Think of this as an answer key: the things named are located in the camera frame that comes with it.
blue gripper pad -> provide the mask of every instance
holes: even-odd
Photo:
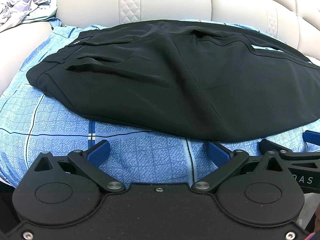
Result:
[[[93,146],[93,148],[94,150],[87,155],[86,160],[98,168],[109,158],[110,143],[107,140],[102,140]]]
[[[320,133],[306,130],[302,138],[305,142],[312,143],[320,146]]]
[[[208,158],[219,168],[223,164],[225,164],[227,161],[230,161],[231,157],[230,154],[228,154],[227,148],[224,146],[220,145],[218,147],[212,142],[207,142],[207,156]]]

blue bedsheet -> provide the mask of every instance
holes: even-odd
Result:
[[[40,151],[66,155],[74,149],[86,150],[102,139],[110,142],[111,153],[100,168],[126,186],[131,182],[192,184],[216,169],[206,156],[203,141],[89,121],[28,84],[26,72],[44,57],[71,43],[81,31],[103,28],[98,25],[85,29],[54,28],[49,38],[25,59],[0,97],[0,176],[14,187]],[[320,132],[320,120],[267,139],[297,152],[320,150],[319,146],[303,142],[305,130]],[[259,155],[259,141],[223,145]]]

white leather sofa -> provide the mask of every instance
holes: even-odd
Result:
[[[57,0],[62,25],[112,27],[154,19],[200,19],[250,25],[320,65],[320,0]],[[51,32],[46,22],[0,33],[0,93],[23,59]]]

sofa backrest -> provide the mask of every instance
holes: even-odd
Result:
[[[58,0],[57,17],[81,28],[155,19],[252,26],[320,59],[320,0]]]

screw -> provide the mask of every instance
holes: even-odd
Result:
[[[162,191],[164,191],[164,188],[163,187],[156,187],[155,191],[156,192],[162,192]]]
[[[25,240],[32,240],[33,239],[33,234],[32,233],[30,233],[30,232],[24,232],[23,234],[22,234],[22,236],[23,236],[23,238],[25,239]]]
[[[195,187],[196,187],[196,189],[205,190],[205,189],[208,189],[210,187],[210,184],[208,182],[205,182],[205,181],[198,181],[198,182],[196,182]]]
[[[109,189],[121,189],[122,183],[119,181],[112,181],[107,184],[107,188]]]
[[[293,240],[295,239],[295,237],[296,237],[296,234],[294,232],[289,232],[285,235],[286,240]]]

